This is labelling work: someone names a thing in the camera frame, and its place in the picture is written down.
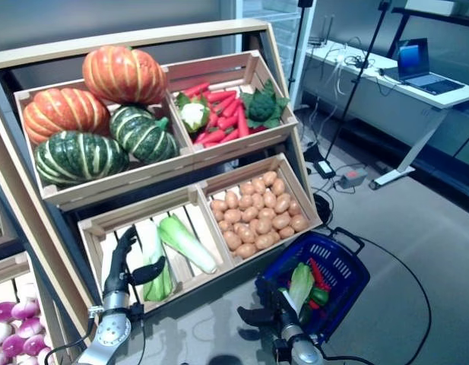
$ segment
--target pumpkin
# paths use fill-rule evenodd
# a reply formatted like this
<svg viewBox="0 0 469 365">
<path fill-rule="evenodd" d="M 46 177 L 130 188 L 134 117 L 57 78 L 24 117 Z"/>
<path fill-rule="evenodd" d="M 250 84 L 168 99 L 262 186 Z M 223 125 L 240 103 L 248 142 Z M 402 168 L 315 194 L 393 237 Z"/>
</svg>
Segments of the pumpkin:
<svg viewBox="0 0 469 365">
<path fill-rule="evenodd" d="M 43 181 L 73 186 L 126 170 L 128 154 L 111 138 L 76 131 L 54 134 L 35 148 Z"/>
<path fill-rule="evenodd" d="M 109 110 L 89 91 L 63 88 L 36 93 L 23 111 L 24 130 L 33 144 L 64 130 L 107 132 Z"/>
<path fill-rule="evenodd" d="M 96 96 L 116 103 L 159 103 L 166 75 L 146 52 L 123 46 L 102 46 L 87 54 L 82 75 Z"/>
<path fill-rule="evenodd" d="M 121 106 L 109 123 L 111 136 L 127 152 L 145 163 L 153 163 L 178 156 L 175 138 L 167 132 L 169 120 L 155 120 L 153 114 L 137 106 Z"/>
</svg>

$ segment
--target laptop screen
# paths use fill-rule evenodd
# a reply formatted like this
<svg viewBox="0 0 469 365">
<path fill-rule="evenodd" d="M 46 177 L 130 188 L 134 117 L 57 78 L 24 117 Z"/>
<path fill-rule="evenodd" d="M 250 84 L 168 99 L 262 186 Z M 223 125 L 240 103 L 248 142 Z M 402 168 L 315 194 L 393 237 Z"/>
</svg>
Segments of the laptop screen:
<svg viewBox="0 0 469 365">
<path fill-rule="evenodd" d="M 427 75 L 430 72 L 426 38 L 398 42 L 398 74 L 400 79 Z"/>
</svg>

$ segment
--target wooden crate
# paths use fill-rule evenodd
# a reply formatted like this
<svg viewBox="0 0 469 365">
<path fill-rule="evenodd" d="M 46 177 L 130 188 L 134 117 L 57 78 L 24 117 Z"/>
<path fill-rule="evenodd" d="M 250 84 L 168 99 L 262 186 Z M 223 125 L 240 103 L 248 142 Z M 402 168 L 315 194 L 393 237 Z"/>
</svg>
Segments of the wooden crate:
<svg viewBox="0 0 469 365">
<path fill-rule="evenodd" d="M 184 256 L 167 245 L 163 245 L 174 281 L 177 283 L 176 289 L 161 302 L 145 302 L 145 312 L 188 293 L 228 271 L 233 267 L 233 263 L 224 245 L 218 238 L 215 238 L 214 223 L 204 219 L 208 216 L 208 210 L 209 207 L 200 185 L 194 184 L 78 222 L 99 291 L 103 291 L 104 281 L 109 274 L 112 251 L 120 236 L 134 224 L 139 241 L 142 245 L 147 244 L 149 234 L 145 221 L 153 220 L 155 224 L 158 224 L 162 218 L 170 214 L 176 214 L 212 254 L 217 263 L 217 271 L 212 275 L 205 274 Z M 133 244 L 127 263 L 130 271 L 143 266 L 139 242 Z M 137 286 L 137 289 L 143 300 L 142 286 Z"/>
<path fill-rule="evenodd" d="M 181 90 L 202 82 L 211 83 L 209 90 L 236 90 L 239 96 L 241 91 L 253 93 L 255 89 L 261 89 L 263 83 L 271 79 L 276 95 L 284 96 L 258 51 L 174 63 L 167 65 L 167 67 L 169 70 L 167 100 L 172 106 L 173 115 L 178 119 L 179 124 L 182 123 L 179 110 L 175 106 L 176 95 Z M 289 137 L 296 124 L 296 117 L 290 106 L 287 106 L 281 116 L 280 125 L 276 128 L 211 148 L 203 148 L 200 144 L 194 146 L 189 139 L 188 145 L 195 151 L 195 169 L 232 160 L 283 142 Z"/>
<path fill-rule="evenodd" d="M 163 70 L 168 74 L 168 68 L 163 68 Z M 32 101 L 33 96 L 36 93 L 51 87 L 75 87 L 81 90 L 87 90 L 84 80 L 76 80 L 61 84 L 46 85 L 44 87 L 37 87 L 14 93 L 22 125 L 24 122 L 24 107 Z M 110 112 L 119 107 L 118 104 L 110 103 L 107 100 L 103 100 L 103 102 L 107 105 Z M 175 136 L 180 149 L 180 155 L 178 157 L 144 165 L 131 156 L 130 160 L 132 162 L 130 163 L 129 170 L 65 189 L 60 189 L 55 185 L 45 185 L 41 182 L 40 176 L 34 166 L 33 148 L 35 146 L 30 143 L 27 134 L 24 133 L 28 152 L 30 153 L 31 160 L 33 162 L 33 170 L 36 176 L 36 181 L 38 182 L 38 189 L 43 200 L 53 203 L 63 211 L 68 211 L 94 202 L 99 202 L 106 198 L 111 198 L 115 195 L 122 194 L 123 192 L 129 192 L 134 189 L 141 188 L 142 186 L 147 186 L 174 176 L 189 173 L 192 170 L 193 163 L 192 144 L 189 141 L 189 136 L 186 130 L 177 122 L 178 119 L 172 116 L 172 110 L 166 100 L 164 100 L 159 106 L 162 107 L 166 116 L 170 119 L 169 128 Z"/>
<path fill-rule="evenodd" d="M 62 346 L 68 342 L 68 333 L 62 325 L 59 312 L 52 301 L 39 275 L 36 275 L 30 258 L 26 253 L 13 255 L 0 261 L 0 302 L 17 302 L 17 290 L 21 286 L 35 284 L 38 302 L 40 304 L 40 315 L 45 318 L 46 333 L 52 341 L 53 348 Z M 20 325 L 21 321 L 14 321 L 12 325 Z M 55 364 L 70 363 L 71 358 L 77 355 L 75 349 L 60 351 L 53 355 Z M 17 362 L 25 360 L 28 356 L 17 357 Z"/>
<path fill-rule="evenodd" d="M 239 185 L 241 183 L 249 181 L 255 177 L 261 176 L 263 173 L 266 173 L 268 171 L 276 171 L 278 177 L 284 181 L 285 191 L 290 193 L 292 197 L 298 201 L 303 216 L 305 216 L 305 218 L 309 222 L 309 226 L 305 230 L 295 233 L 293 236 L 279 241 L 272 247 L 257 252 L 250 258 L 241 259 L 239 256 L 237 256 L 233 259 L 235 265 L 241 265 L 242 263 L 247 262 L 248 260 L 255 259 L 259 255 L 263 255 L 274 247 L 291 242 L 300 234 L 305 233 L 306 231 L 311 230 L 322 224 L 322 220 L 318 216 L 315 206 L 310 202 L 309 198 L 307 197 L 305 190 L 303 190 L 302 186 L 300 185 L 300 182 L 296 178 L 295 173 L 293 172 L 284 154 L 278 154 L 265 160 L 261 160 L 256 163 L 251 163 L 248 166 L 240 167 L 233 171 L 223 173 L 221 175 L 214 176 L 210 179 L 205 180 L 205 185 L 203 188 L 205 197 L 210 204 L 213 199 L 224 199 L 224 196 L 226 195 L 226 192 L 228 190 L 234 191 L 238 194 L 238 196 L 240 196 Z M 210 209 L 209 218 L 215 222 L 214 215 Z M 222 233 L 220 231 L 219 226 L 215 224 L 215 227 L 217 231 L 217 236 L 220 236 L 224 243 L 224 239 L 222 237 Z"/>
</svg>

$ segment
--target basket handle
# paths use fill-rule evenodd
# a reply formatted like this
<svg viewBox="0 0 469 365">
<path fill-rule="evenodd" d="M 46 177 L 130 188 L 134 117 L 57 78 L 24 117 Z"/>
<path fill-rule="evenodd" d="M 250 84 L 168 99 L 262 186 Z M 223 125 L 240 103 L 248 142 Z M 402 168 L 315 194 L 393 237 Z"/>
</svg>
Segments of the basket handle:
<svg viewBox="0 0 469 365">
<path fill-rule="evenodd" d="M 342 227 L 335 227 L 335 229 L 332 230 L 331 235 L 329 237 L 334 238 L 334 235 L 336 233 L 342 233 L 342 234 L 348 236 L 349 238 L 351 238 L 354 242 L 356 242 L 359 245 L 359 248 L 356 251 L 354 251 L 355 255 L 357 255 L 359 252 L 361 252 L 361 249 L 364 248 L 364 242 L 358 236 L 356 236 L 355 234 L 349 232 L 348 230 L 345 230 Z"/>
</svg>

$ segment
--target gray floor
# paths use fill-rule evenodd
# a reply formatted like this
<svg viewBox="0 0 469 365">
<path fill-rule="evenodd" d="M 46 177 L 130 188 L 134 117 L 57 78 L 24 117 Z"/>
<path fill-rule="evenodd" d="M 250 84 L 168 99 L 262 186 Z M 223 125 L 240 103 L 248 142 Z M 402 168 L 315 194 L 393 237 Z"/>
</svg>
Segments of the gray floor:
<svg viewBox="0 0 469 365">
<path fill-rule="evenodd" d="M 328 137 L 333 130 L 334 123 L 329 122 L 323 135 Z M 304 141 L 312 138 L 307 128 Z M 323 151 L 327 139 L 322 138 L 320 145 Z M 347 141 L 337 143 L 330 161 L 336 169 L 368 163 L 370 179 L 384 172 L 379 161 Z M 316 174 L 310 181 L 315 189 L 325 184 Z M 469 364 L 469 214 L 410 176 L 378 191 L 370 190 L 368 182 L 357 187 L 353 195 L 325 187 L 334 199 L 331 226 L 376 241 L 402 259 L 421 280 L 432 306 L 433 325 L 414 364 Z M 325 350 L 330 355 L 365 357 L 381 365 L 404 364 L 426 328 L 423 295 L 403 267 L 380 249 L 366 245 L 360 258 L 369 269 L 371 281 Z M 249 277 L 262 265 L 250 265 L 244 272 L 222 278 L 213 287 L 202 288 L 147 320 L 143 363 L 275 363 L 267 352 L 265 337 L 260 340 L 236 313 L 238 306 L 256 307 L 255 286 Z M 141 335 L 136 331 L 118 363 L 137 363 L 140 349 Z"/>
</svg>

